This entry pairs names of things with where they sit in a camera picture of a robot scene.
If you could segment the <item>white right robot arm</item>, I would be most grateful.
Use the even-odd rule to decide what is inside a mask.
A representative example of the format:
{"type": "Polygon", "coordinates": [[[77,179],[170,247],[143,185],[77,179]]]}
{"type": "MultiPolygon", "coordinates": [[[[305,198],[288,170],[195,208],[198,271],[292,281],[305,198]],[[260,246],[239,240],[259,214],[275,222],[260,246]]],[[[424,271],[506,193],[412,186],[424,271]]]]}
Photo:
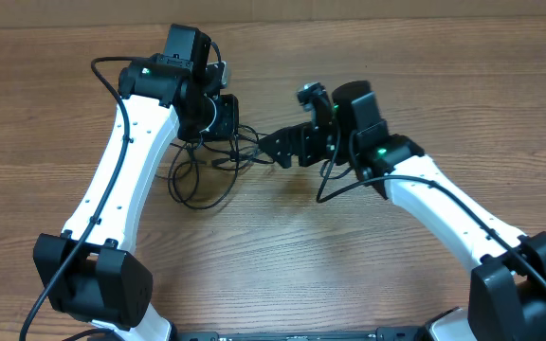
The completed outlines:
{"type": "Polygon", "coordinates": [[[405,209],[470,277],[466,308],[420,327],[380,328],[378,340],[546,340],[546,232],[528,235],[495,217],[438,168],[425,150],[392,134],[367,81],[328,92],[317,82],[297,94],[311,119],[260,142],[276,163],[322,163],[323,180],[346,165],[357,184],[405,209]]]}

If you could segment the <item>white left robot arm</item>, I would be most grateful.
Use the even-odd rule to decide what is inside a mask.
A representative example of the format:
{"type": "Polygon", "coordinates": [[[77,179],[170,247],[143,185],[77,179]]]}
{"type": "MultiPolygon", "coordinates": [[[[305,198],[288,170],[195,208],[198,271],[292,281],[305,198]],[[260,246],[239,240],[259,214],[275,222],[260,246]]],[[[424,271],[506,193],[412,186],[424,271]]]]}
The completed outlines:
{"type": "Polygon", "coordinates": [[[172,340],[176,329],[153,306],[154,278],[136,258],[137,230],[170,144],[239,140],[228,69],[204,32],[171,25],[164,50],[126,57],[110,87],[115,124],[82,201],[57,235],[43,234],[33,260],[40,302],[87,322],[106,340],[172,340]]]}

